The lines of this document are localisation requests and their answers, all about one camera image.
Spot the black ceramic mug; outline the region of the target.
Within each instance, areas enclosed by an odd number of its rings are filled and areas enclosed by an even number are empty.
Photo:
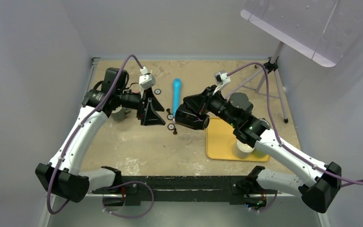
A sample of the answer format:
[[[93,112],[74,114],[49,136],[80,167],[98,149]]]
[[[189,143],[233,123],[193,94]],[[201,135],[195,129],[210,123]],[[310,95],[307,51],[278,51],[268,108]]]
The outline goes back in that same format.
[[[175,112],[175,122],[193,130],[205,130],[209,126],[210,117],[196,115],[185,105],[180,105]]]

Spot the grey teal ceramic mug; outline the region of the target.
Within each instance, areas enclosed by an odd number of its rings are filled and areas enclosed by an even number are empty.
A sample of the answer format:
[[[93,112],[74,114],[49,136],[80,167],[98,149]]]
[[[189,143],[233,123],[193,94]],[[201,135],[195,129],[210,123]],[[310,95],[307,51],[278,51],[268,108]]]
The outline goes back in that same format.
[[[126,119],[127,115],[130,113],[129,109],[124,107],[118,107],[111,113],[111,118],[116,122],[122,122]]]

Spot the cream white ceramic mug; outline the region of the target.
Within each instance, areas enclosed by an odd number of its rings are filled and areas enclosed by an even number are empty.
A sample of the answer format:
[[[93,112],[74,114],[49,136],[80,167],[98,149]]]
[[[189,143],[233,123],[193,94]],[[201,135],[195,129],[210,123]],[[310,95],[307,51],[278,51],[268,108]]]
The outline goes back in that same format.
[[[237,140],[233,146],[232,154],[237,159],[246,159],[252,154],[253,151],[253,147]]]

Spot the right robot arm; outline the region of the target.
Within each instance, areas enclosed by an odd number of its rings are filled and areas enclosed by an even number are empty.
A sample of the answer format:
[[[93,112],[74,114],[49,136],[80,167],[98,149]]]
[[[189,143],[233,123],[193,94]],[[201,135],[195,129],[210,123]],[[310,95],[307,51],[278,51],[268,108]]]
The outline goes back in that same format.
[[[270,155],[293,172],[292,175],[276,174],[256,167],[246,180],[251,192],[281,191],[300,197],[318,213],[326,213],[341,189],[341,166],[335,162],[326,164],[297,148],[289,148],[288,142],[281,139],[266,120],[255,117],[252,110],[253,104],[245,93],[236,92],[226,99],[211,86],[200,94],[184,97],[174,116],[179,125],[205,130],[210,122],[207,113],[213,113],[232,126],[238,141]]]

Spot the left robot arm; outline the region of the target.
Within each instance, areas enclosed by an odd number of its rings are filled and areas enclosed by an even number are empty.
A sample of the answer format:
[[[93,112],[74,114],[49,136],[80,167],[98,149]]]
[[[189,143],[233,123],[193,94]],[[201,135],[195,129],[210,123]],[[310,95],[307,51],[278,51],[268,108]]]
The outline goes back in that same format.
[[[136,118],[142,126],[165,125],[158,114],[164,108],[152,89],[156,83],[154,75],[146,67],[140,72],[139,92],[127,88],[130,76],[126,70],[108,68],[104,79],[86,93],[77,120],[59,151],[47,164],[39,163],[35,169],[46,191],[71,202],[80,202],[96,189],[105,188],[109,193],[121,190],[119,170],[103,166],[82,175],[80,168],[95,135],[116,109],[136,110]]]

